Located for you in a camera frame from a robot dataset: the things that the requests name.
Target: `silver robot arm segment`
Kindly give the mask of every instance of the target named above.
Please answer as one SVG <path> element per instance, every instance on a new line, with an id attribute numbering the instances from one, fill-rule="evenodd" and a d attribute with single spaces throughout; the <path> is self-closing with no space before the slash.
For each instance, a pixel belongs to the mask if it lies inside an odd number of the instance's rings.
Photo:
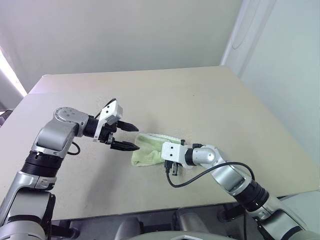
<path id="1" fill-rule="evenodd" d="M 215 146 L 202 144 L 191 147 L 165 142 L 162 145 L 161 157 L 187 169 L 193 166 L 210 169 L 227 162 Z M 306 237 L 310 235 L 306 224 L 292 210 L 237 166 L 219 167 L 212 170 L 211 175 L 243 206 L 247 214 L 255 219 L 258 230 L 265 239 L 285 240 L 295 234 L 305 234 Z"/>
<path id="2" fill-rule="evenodd" d="M 116 99 L 102 109 L 99 119 L 70 107 L 55 110 L 53 119 L 38 133 L 0 206 L 0 240 L 21 236 L 23 229 L 29 230 L 24 232 L 24 239 L 44 239 L 55 205 L 55 196 L 48 191 L 54 187 L 56 174 L 75 137 L 91 137 L 120 151 L 139 149 L 113 137 L 117 128 L 138 131 L 133 124 L 119 121 L 122 113 Z"/>

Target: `beige table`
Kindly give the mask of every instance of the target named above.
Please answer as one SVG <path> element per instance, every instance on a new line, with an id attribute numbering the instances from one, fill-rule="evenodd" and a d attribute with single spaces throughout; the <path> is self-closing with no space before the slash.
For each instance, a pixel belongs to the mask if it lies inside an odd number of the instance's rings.
<path id="1" fill-rule="evenodd" d="M 123 121 L 141 132 L 212 144 L 230 160 L 252 167 L 257 181 L 277 196 L 319 189 L 319 170 L 282 124 L 226 67 L 46 75 L 0 128 L 0 198 L 30 147 L 58 107 L 95 115 L 116 97 Z M 116 139 L 134 141 L 119 130 Z M 167 183 L 163 165 L 135 167 L 131 153 L 76 138 L 52 190 L 54 219 L 84 218 L 233 202 L 210 175 L 183 188 Z M 174 181 L 203 171 L 194 167 Z"/>

